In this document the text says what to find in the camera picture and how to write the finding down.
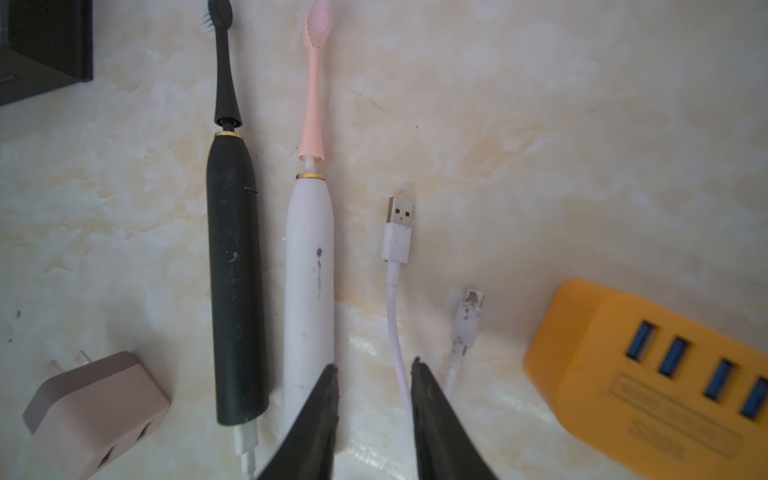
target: pink toothbrush head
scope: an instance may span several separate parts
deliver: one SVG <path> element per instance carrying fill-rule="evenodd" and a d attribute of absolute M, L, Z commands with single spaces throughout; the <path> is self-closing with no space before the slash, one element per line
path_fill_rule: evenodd
<path fill-rule="evenodd" d="M 331 29 L 331 6 L 329 0 L 315 0 L 304 24 L 304 45 L 309 56 L 309 84 L 306 92 L 306 113 L 304 132 L 299 146 L 299 158 L 315 160 L 325 158 L 323 131 L 320 127 L 320 49 L 326 43 Z"/>
<path fill-rule="evenodd" d="M 306 16 L 304 40 L 307 48 L 320 50 L 326 43 L 331 29 L 331 4 L 329 0 L 315 0 Z"/>

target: usb cable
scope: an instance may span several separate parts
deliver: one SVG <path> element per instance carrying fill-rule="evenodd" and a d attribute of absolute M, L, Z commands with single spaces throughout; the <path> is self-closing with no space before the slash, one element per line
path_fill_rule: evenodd
<path fill-rule="evenodd" d="M 389 346 L 395 361 L 402 404 L 406 408 L 406 415 L 411 427 L 413 427 L 413 408 L 411 407 L 411 392 L 406 376 L 406 365 L 402 361 L 400 339 L 397 334 L 396 299 L 397 283 L 400 280 L 400 265 L 408 263 L 408 254 L 411 250 L 412 222 L 413 204 L 400 197 L 390 197 L 382 249 L 382 258 L 386 261 L 386 318 L 389 329 Z"/>
<path fill-rule="evenodd" d="M 467 290 L 464 300 L 456 310 L 453 319 L 453 344 L 448 360 L 448 378 L 442 391 L 450 400 L 456 387 L 458 371 L 462 368 L 467 350 L 475 345 L 475 337 L 480 329 L 480 313 L 485 294 L 477 290 Z"/>
<path fill-rule="evenodd" d="M 413 204 L 399 197 L 389 198 L 389 209 L 384 226 L 384 247 L 382 258 L 386 267 L 386 317 L 389 330 L 389 346 L 395 362 L 395 372 L 400 385 L 402 404 L 413 427 L 413 408 L 411 392 L 406 376 L 406 365 L 402 360 L 400 338 L 397 333 L 397 283 L 400 280 L 400 265 L 408 263 L 411 250 L 411 224 L 413 222 Z M 467 290 L 464 299 L 456 310 L 453 320 L 452 347 L 449 357 L 448 378 L 443 392 L 450 399 L 468 349 L 475 344 L 475 337 L 480 329 L 482 301 L 485 295 L 477 290 Z"/>

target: yellow usb hub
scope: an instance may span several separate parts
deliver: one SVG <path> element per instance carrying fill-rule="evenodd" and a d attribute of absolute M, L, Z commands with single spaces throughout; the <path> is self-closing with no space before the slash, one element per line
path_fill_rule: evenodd
<path fill-rule="evenodd" d="M 768 479 L 768 356 L 683 316 L 569 281 L 525 371 L 566 430 L 649 480 Z"/>

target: black box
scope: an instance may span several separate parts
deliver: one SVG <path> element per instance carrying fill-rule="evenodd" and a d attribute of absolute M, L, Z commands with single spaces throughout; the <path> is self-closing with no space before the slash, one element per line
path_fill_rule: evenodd
<path fill-rule="evenodd" d="M 0 105 L 93 79 L 91 0 L 0 0 Z"/>

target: gold ring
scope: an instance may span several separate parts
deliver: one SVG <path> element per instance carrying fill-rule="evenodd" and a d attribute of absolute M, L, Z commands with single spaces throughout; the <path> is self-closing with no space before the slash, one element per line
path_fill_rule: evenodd
<path fill-rule="evenodd" d="M 326 178 L 321 174 L 298 174 L 296 175 L 296 179 L 299 180 L 300 178 L 318 178 L 320 180 L 325 180 Z"/>
<path fill-rule="evenodd" d="M 218 137 L 219 135 L 226 135 L 228 137 L 238 137 L 239 139 L 243 140 L 243 135 L 236 134 L 233 131 L 218 131 L 218 132 L 216 132 L 214 137 Z"/>

